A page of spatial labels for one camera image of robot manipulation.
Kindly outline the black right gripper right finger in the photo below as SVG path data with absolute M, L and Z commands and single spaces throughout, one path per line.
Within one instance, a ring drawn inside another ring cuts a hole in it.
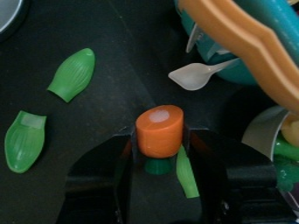
M 201 192 L 202 224 L 295 224 L 267 156 L 207 129 L 189 130 L 186 143 Z

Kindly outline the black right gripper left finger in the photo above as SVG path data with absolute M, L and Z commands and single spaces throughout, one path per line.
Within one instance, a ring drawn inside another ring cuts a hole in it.
M 90 150 L 70 168 L 56 224 L 127 224 L 132 167 L 130 134 Z

